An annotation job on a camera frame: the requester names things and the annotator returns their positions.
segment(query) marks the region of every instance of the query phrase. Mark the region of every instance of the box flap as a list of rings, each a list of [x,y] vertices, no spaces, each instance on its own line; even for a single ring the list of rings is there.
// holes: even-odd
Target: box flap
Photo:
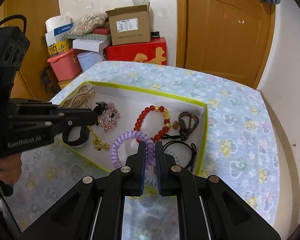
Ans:
[[[120,15],[125,13],[135,13],[135,12],[147,12],[149,5],[138,5],[138,6],[128,6],[116,8],[114,10],[106,11],[108,16]]]

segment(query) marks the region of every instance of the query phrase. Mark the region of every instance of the white label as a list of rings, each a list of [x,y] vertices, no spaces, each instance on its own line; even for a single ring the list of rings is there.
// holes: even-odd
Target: white label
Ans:
[[[138,19],[134,18],[134,19],[117,21],[117,29],[119,33],[138,30],[139,29]]]

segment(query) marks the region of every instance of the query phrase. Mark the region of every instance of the blue floral tablecloth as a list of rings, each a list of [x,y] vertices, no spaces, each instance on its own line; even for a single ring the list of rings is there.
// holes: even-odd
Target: blue floral tablecloth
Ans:
[[[201,176],[216,174],[273,225],[279,199],[279,161],[273,128],[258,91],[182,68],[136,62],[100,62],[67,85],[60,104],[84,81],[144,87],[208,103],[208,137]],[[86,175],[106,172],[56,141],[22,154],[22,175],[7,198],[21,229]],[[126,198],[122,239],[179,239],[176,199],[145,192]]]

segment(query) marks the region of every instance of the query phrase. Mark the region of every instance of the brown cardboard box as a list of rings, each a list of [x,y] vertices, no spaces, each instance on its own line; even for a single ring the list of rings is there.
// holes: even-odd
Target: brown cardboard box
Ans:
[[[150,41],[149,7],[138,5],[106,11],[113,45]]]

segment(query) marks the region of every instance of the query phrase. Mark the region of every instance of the pink plastic container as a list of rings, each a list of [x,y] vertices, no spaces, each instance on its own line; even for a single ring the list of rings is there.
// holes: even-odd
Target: pink plastic container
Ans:
[[[77,49],[70,49],[48,59],[59,81],[72,79],[82,71],[77,58],[80,52]]]

